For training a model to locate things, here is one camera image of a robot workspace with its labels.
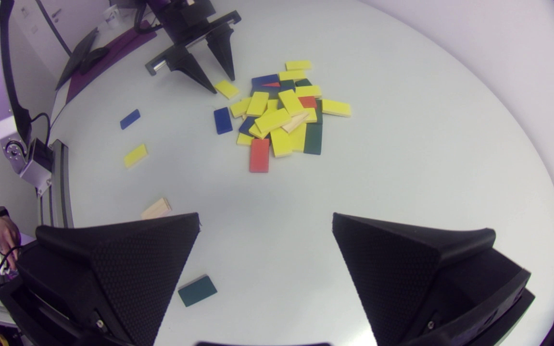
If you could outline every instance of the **pile of blocks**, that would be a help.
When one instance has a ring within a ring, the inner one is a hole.
[[[251,147],[249,171],[267,173],[270,147],[280,158],[294,151],[320,155],[323,114],[352,116],[347,103],[322,99],[321,88],[307,79],[310,61],[286,62],[278,74],[251,79],[250,97],[214,111],[217,134],[233,131],[232,118],[242,118],[237,144]],[[228,100],[239,90],[228,81],[215,85]]]

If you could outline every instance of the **green block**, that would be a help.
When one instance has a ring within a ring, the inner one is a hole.
[[[310,86],[312,83],[309,81],[309,79],[301,79],[300,81],[297,81],[295,83],[296,86]]]
[[[320,155],[322,152],[322,124],[308,123],[305,132],[305,154]]]
[[[215,293],[217,293],[217,289],[215,289],[215,286],[207,275],[178,290],[178,295],[186,307],[196,304]]]
[[[322,116],[322,100],[316,99],[316,114],[317,114],[317,121],[316,124],[323,124],[324,123],[324,117]]]
[[[286,90],[294,90],[294,81],[292,79],[288,79],[287,81],[281,81],[279,82],[281,85],[280,91],[286,91]]]

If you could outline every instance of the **black mount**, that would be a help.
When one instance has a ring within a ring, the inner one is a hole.
[[[174,43],[145,65],[152,76],[156,75],[156,68],[165,63],[171,71],[181,71],[213,94],[217,94],[196,58],[187,51],[187,48],[206,39],[209,49],[230,80],[235,80],[230,46],[230,35],[234,30],[229,25],[240,22],[237,11],[209,22],[207,17],[216,13],[209,0],[195,0],[191,5],[187,0],[177,0],[157,10],[149,1],[149,6]]]

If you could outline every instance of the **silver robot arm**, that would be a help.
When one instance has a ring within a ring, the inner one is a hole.
[[[52,151],[31,140],[29,111],[18,103],[8,41],[8,21],[13,0],[0,0],[0,146],[15,173],[42,195],[50,186]]]

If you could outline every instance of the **white table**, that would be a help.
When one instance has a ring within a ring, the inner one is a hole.
[[[536,295],[502,345],[538,345],[554,319],[554,187],[510,112],[468,69],[420,33],[354,1],[215,1],[237,9],[237,85],[310,59],[327,99],[321,156],[271,158],[249,173],[236,130],[217,136],[213,110],[231,104],[182,73],[144,64],[158,37],[117,62],[63,110],[52,131],[70,147],[77,227],[132,221],[161,197],[197,211],[202,232],[179,285],[208,274],[218,293],[184,307],[175,293],[156,345],[198,340],[375,345],[332,236],[332,212],[497,232],[495,249],[532,272]],[[213,81],[227,78],[204,44],[191,49]],[[119,120],[138,108],[125,131]],[[129,171],[139,144],[149,156]]]

